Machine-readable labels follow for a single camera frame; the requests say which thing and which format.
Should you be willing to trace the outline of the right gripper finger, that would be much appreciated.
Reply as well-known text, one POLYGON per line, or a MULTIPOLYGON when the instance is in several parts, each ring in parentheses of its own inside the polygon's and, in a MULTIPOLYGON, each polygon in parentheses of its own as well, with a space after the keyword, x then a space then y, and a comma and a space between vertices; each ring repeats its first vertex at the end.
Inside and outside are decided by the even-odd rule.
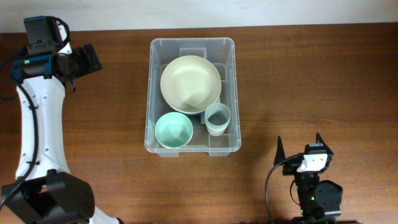
POLYGON ((278 136, 278 139, 277 139, 277 150, 276 150, 276 154, 275 154, 275 158, 274 158, 274 166, 276 166, 277 164, 280 164, 285 159, 286 159, 286 156, 285 156, 285 151, 284 151, 282 139, 281 139, 280 136, 278 136))
POLYGON ((326 143, 322 139, 320 133, 316 133, 316 141, 317 141, 318 144, 323 144, 324 146, 326 146, 326 143))

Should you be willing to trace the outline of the mint green cup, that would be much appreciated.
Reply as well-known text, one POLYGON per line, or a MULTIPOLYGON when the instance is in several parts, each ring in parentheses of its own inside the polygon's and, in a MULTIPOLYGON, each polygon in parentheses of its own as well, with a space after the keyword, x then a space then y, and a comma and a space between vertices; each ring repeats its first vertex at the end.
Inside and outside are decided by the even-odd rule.
POLYGON ((208 128, 214 129, 214 130, 226 129, 228 127, 228 125, 229 125, 229 122, 226 122, 221 125, 215 125, 215 124, 210 123, 209 121, 206 121, 206 126, 208 128))

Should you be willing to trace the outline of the cream cup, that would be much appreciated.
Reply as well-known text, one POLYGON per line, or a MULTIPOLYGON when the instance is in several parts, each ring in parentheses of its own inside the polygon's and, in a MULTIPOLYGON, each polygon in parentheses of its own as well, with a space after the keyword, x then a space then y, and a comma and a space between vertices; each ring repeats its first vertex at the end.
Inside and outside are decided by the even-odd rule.
POLYGON ((214 130, 214 129, 207 127, 207 130, 208 130, 209 134, 212 136, 220 136, 225 132, 226 129, 214 130))

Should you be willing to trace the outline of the grey cup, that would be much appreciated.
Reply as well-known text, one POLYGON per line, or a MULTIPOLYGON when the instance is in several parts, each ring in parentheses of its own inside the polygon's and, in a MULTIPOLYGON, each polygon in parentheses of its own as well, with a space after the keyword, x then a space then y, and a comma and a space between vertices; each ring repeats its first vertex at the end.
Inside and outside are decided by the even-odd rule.
POLYGON ((213 103, 205 110, 205 123, 209 121, 215 125, 221 125, 229 122, 231 119, 231 112, 229 108, 222 103, 213 103))

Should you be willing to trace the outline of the cream bowl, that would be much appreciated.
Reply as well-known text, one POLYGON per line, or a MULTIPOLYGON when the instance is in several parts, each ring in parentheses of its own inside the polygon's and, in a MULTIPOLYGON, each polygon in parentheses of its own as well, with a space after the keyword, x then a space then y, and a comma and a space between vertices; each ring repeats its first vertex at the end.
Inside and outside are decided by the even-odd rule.
POLYGON ((188 112, 205 111, 221 95, 219 85, 199 81, 161 82, 160 89, 172 109, 188 112))
POLYGON ((186 55, 166 66, 160 78, 160 90, 174 110, 198 114, 217 102, 221 95, 221 77, 207 59, 186 55))

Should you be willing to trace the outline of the mint green small bowl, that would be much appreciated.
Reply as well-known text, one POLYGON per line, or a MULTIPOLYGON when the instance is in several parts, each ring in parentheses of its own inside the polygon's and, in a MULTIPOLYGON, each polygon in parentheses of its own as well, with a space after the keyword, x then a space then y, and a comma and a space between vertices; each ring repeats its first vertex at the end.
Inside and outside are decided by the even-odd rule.
POLYGON ((179 148, 191 141, 193 124, 188 116, 182 113, 166 113, 155 124, 155 136, 163 147, 179 148))

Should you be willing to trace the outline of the yellow small bowl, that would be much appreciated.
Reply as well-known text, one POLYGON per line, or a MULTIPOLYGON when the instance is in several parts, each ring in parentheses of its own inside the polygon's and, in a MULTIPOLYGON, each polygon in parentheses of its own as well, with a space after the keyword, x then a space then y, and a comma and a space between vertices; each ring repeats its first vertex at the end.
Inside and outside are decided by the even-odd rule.
POLYGON ((166 124, 155 128, 155 136, 163 147, 178 148, 190 142, 193 129, 182 124, 166 124))

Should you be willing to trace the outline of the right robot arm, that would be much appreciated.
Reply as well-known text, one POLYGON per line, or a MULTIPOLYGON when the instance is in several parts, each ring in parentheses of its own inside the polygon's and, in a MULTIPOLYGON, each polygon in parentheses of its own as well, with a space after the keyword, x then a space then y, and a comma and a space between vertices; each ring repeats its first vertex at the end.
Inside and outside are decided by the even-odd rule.
POLYGON ((282 139, 277 140, 274 167, 282 166, 282 175, 292 175, 298 194, 301 216, 294 217, 293 223, 336 223, 341 215, 343 188, 330 181, 321 180, 322 174, 330 165, 334 153, 326 145, 320 134, 316 143, 307 144, 302 153, 286 157, 282 139))

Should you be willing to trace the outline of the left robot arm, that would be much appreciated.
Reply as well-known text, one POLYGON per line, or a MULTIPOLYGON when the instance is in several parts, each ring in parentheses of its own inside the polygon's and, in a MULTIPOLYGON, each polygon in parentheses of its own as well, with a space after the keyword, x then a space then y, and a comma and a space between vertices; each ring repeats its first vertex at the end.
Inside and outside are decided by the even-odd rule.
POLYGON ((89 183, 71 175, 63 148, 67 83, 101 70, 92 45, 72 48, 60 18, 24 19, 28 44, 11 57, 22 115, 16 181, 1 188, 1 206, 24 223, 119 223, 95 204, 89 183))

